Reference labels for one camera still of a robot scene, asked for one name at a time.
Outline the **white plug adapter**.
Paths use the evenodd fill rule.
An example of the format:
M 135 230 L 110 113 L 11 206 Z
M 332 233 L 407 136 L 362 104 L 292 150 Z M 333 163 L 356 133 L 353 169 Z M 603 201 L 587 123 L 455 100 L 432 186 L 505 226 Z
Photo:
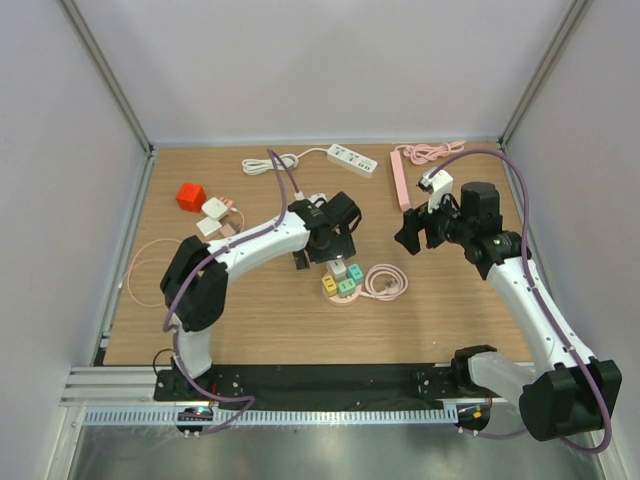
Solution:
M 347 276 L 347 268 L 342 259 L 331 260 L 326 263 L 327 272 L 336 282 L 344 280 Z

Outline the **yellow plug adapter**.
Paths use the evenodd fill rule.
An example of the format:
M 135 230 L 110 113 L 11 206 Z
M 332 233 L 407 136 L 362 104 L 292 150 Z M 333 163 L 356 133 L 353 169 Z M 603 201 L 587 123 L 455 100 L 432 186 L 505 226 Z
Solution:
M 323 287 L 323 291 L 327 296 L 332 297 L 337 294 L 338 289 L 336 281 L 330 274 L 326 274 L 322 277 L 321 284 Z

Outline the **teal plug adapter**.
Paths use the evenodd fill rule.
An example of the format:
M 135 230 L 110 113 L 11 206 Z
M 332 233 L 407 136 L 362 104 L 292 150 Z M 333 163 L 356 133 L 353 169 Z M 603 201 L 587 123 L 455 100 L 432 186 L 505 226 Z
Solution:
M 363 271 L 357 264 L 351 264 L 347 267 L 347 276 L 357 285 L 361 284 L 365 277 Z

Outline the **green plug adapter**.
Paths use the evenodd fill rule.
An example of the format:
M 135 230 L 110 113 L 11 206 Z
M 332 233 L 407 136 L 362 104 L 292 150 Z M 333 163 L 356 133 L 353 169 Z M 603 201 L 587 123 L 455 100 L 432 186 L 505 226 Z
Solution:
M 357 283 L 352 278 L 345 278 L 337 284 L 337 292 L 340 298 L 346 298 L 354 294 Z

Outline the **round pink socket base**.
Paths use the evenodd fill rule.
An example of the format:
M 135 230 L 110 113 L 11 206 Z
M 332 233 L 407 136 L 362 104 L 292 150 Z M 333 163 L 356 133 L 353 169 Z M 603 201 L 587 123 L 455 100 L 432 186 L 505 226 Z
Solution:
M 348 296 L 340 297 L 338 294 L 330 296 L 326 291 L 323 292 L 324 298 L 326 301 L 337 307 L 346 307 L 355 303 L 361 294 L 360 285 L 354 290 L 354 292 Z

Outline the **pink power strip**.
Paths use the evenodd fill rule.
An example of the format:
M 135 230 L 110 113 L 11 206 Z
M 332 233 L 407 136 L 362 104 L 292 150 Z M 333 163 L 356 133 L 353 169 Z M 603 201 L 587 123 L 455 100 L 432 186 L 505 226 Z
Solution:
M 408 187 L 404 172 L 404 160 L 408 159 L 413 165 L 424 165 L 460 153 L 465 148 L 465 141 L 444 142 L 431 144 L 400 144 L 390 152 L 390 163 L 396 190 L 396 197 L 402 212 L 411 208 Z

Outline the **white power strip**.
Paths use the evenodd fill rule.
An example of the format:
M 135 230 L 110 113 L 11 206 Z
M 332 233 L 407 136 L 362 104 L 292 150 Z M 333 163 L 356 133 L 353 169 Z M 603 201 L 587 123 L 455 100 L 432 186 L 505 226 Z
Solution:
M 370 179 L 378 168 L 378 162 L 340 144 L 329 147 L 312 147 L 299 154 L 286 153 L 280 156 L 289 171 L 296 169 L 300 160 L 312 153 L 324 153 L 326 159 L 335 165 Z M 260 175 L 270 170 L 282 170 L 279 164 L 273 166 L 270 159 L 244 159 L 241 162 L 242 171 L 249 176 Z

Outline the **mauve dual usb charger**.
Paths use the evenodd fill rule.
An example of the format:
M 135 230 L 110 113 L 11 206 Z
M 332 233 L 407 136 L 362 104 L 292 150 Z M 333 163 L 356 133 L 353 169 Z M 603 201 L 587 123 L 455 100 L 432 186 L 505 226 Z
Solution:
M 233 227 L 232 224 L 225 224 L 221 227 L 221 229 L 219 230 L 219 233 L 224 237 L 224 238 L 229 238 L 231 236 L 234 236 L 237 234 L 236 229 Z

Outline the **white square charger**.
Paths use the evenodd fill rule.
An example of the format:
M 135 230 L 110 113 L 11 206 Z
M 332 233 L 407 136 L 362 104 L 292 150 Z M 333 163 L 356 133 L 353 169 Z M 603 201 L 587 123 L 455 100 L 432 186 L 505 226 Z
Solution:
M 196 228 L 204 238 L 210 238 L 220 231 L 222 224 L 216 219 L 205 217 L 196 223 Z

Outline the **red cube adapter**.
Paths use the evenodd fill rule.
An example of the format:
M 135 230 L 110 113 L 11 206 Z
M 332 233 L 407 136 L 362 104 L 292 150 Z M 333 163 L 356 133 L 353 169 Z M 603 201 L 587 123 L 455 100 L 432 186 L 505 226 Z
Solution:
M 200 184 L 184 182 L 176 193 L 175 200 L 182 210 L 198 213 L 207 201 L 207 196 Z

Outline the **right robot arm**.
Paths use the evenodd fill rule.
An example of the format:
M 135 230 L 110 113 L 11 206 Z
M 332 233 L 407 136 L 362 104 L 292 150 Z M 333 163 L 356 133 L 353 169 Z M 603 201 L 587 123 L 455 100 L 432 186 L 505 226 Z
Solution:
M 461 246 L 507 306 L 534 363 L 521 367 L 489 345 L 460 349 L 452 359 L 453 389 L 472 396 L 483 388 L 507 400 L 538 441 L 601 430 L 608 443 L 621 372 L 572 331 L 537 278 L 522 236 L 504 229 L 495 185 L 466 183 L 459 198 L 449 180 L 423 179 L 418 186 L 429 199 L 404 212 L 396 241 L 412 255 L 445 242 Z

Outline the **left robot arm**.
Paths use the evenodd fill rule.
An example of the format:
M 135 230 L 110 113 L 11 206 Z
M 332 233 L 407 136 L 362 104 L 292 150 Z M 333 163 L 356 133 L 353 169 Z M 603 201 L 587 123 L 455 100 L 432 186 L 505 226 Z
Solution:
M 230 284 L 289 254 L 298 269 L 348 259 L 356 253 L 353 232 L 361 219 L 355 201 L 339 192 L 328 200 L 296 200 L 275 218 L 227 239 L 183 240 L 160 282 L 168 309 L 163 330 L 174 333 L 174 363 L 181 371 L 178 390 L 190 400 L 211 390 L 210 337 Z

